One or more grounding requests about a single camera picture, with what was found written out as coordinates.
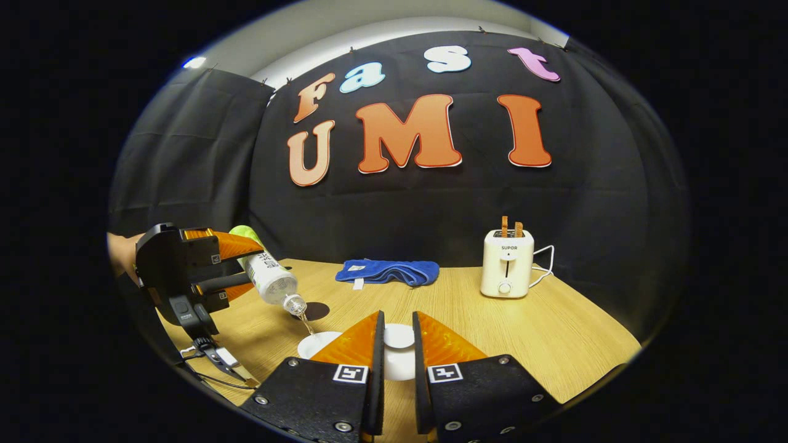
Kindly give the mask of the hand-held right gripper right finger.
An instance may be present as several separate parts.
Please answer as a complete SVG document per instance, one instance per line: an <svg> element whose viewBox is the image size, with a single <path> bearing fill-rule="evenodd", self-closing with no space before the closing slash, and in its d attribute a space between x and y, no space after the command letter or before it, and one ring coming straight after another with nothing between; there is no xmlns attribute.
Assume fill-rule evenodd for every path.
<svg viewBox="0 0 788 443"><path fill-rule="evenodd" d="M428 441L523 442L562 410L514 356L487 356L421 311L412 325L417 432Z"/></svg>

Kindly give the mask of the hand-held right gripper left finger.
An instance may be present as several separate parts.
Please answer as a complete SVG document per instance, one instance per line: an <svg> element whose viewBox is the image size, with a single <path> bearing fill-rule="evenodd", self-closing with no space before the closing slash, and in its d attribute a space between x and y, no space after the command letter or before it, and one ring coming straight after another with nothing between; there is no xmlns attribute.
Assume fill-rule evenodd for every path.
<svg viewBox="0 0 788 443"><path fill-rule="evenodd" d="M242 409L300 442L372 442L385 407L385 315L375 311L312 358L286 358Z"/></svg>

